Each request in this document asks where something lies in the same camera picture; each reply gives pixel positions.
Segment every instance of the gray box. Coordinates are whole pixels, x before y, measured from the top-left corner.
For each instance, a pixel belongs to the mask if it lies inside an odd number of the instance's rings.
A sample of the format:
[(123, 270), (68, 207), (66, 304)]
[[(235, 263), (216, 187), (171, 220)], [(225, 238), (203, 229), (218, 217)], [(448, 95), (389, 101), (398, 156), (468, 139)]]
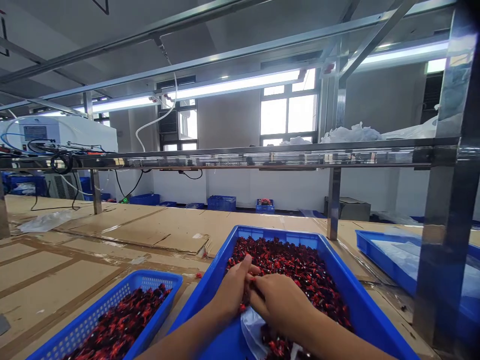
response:
[[(340, 196), (340, 220), (370, 221), (370, 207), (368, 202), (351, 197)], [(325, 196), (324, 214), (329, 213), (329, 197)]]

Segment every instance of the machine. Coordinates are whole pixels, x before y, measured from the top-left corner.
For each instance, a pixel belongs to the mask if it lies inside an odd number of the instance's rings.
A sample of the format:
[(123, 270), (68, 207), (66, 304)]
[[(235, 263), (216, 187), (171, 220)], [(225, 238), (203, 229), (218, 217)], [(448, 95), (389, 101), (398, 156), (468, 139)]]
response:
[(89, 149), (92, 152), (105, 151), (117, 152), (117, 130), (102, 125), (101, 123), (88, 120), (81, 116), (23, 116), (17, 119), (8, 129), (9, 133), (15, 133), (14, 126), (18, 126), (18, 134), (24, 136), (9, 135), (8, 142), (15, 146), (12, 141), (20, 143), (20, 149), (31, 152), (38, 146), (65, 147), (67, 149)]

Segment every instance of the work table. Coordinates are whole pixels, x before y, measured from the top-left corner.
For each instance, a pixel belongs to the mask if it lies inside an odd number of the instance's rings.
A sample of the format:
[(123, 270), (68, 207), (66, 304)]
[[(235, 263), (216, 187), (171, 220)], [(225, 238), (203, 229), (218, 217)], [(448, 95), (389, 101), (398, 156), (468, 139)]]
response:
[[(325, 219), (88, 201), (71, 220), (43, 233), (17, 226), (39, 215), (35, 198), (7, 195), (12, 236), (0, 240), (0, 314), (11, 329), (0, 336), (0, 358), (22, 360), (132, 271), (153, 269), (183, 276), (175, 305), (157, 334), (164, 336), (236, 225), (326, 234)], [(36, 209), (68, 207), (71, 200), (39, 198)], [(422, 359), (439, 359), (413, 330), (413, 300), (357, 249), (355, 230), (390, 227), (421, 234), (421, 226), (341, 220), (330, 242), (368, 294)], [(470, 240), (480, 245), (480, 236)]]

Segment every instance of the ceiling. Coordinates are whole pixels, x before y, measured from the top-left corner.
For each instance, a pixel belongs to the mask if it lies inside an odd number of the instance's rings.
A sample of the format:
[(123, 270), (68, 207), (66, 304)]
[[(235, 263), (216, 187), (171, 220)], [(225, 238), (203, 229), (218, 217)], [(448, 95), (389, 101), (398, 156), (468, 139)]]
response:
[[(40, 56), (51, 59), (62, 54), (92, 45), (99, 41), (130, 34), (149, 24), (178, 14), (207, 0), (110, 0), (106, 15), (92, 0), (0, 0), (8, 40)], [(286, 36), (336, 24), (350, 0), (270, 0), (221, 18), (198, 24), (162, 37), (172, 63), (210, 56)], [(390, 0), (361, 0), (353, 19), (386, 11)], [(432, 36), (435, 31), (450, 26), (452, 10), (403, 19), (388, 35), (388, 42), (404, 42)], [(369, 29), (350, 34), (350, 51), (355, 51), (369, 33)], [(292, 46), (254, 55), (244, 59), (217, 64), (183, 74), (224, 75), (225, 72), (241, 73), (244, 69), (259, 66), (260, 61), (285, 57), (291, 54), (321, 49), (327, 39), (310, 44)], [(31, 66), (33, 63), (10, 52), (10, 57), (0, 55), (0, 75)], [(153, 41), (146, 41), (105, 53), (62, 68), (93, 84), (125, 75), (164, 67), (167, 61)], [(128, 86), (106, 89), (112, 96), (123, 96), (152, 89), (155, 81), (170, 79), (171, 75), (156, 79), (136, 81)], [(54, 72), (34, 76), (31, 79), (10, 83), (0, 88), (26, 97), (38, 97), (71, 89), (78, 83)], [(0, 96), (0, 102), (12, 103), (16, 99)], [(59, 99), (59, 103), (73, 105), (79, 97)]]

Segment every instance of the stainless steel shelf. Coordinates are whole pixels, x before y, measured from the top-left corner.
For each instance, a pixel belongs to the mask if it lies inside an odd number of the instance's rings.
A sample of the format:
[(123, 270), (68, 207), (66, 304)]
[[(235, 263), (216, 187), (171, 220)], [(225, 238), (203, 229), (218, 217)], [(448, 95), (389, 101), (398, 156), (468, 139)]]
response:
[[(252, 146), (188, 151), (80, 155), (74, 169), (298, 169), (429, 167), (434, 149), (455, 159), (458, 138), (365, 141), (286, 146)], [(0, 170), (45, 170), (50, 157), (2, 158)], [(61, 168), (62, 161), (56, 165)]]

